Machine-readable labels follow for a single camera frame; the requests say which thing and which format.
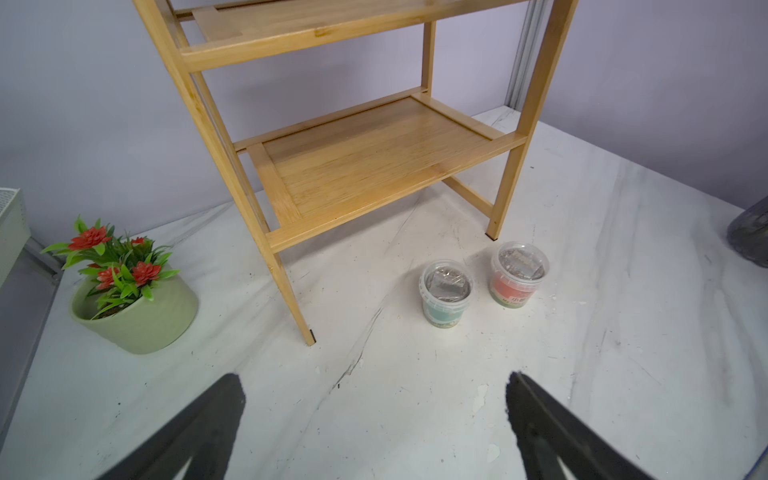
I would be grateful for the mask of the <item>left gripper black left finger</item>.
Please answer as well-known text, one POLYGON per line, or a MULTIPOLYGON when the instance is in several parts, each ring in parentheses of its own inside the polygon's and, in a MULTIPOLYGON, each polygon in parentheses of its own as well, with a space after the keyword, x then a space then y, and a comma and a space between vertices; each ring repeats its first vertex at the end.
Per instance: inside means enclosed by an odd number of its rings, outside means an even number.
POLYGON ((238 375, 227 373, 103 479, 222 479, 246 405, 238 375))

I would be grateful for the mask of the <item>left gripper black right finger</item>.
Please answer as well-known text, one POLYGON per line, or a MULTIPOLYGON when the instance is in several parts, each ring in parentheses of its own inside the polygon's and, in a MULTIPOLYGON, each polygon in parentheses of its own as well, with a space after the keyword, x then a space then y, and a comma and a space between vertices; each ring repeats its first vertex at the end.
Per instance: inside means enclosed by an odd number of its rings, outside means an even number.
POLYGON ((650 477, 522 372, 509 377, 506 405, 527 478, 650 477))

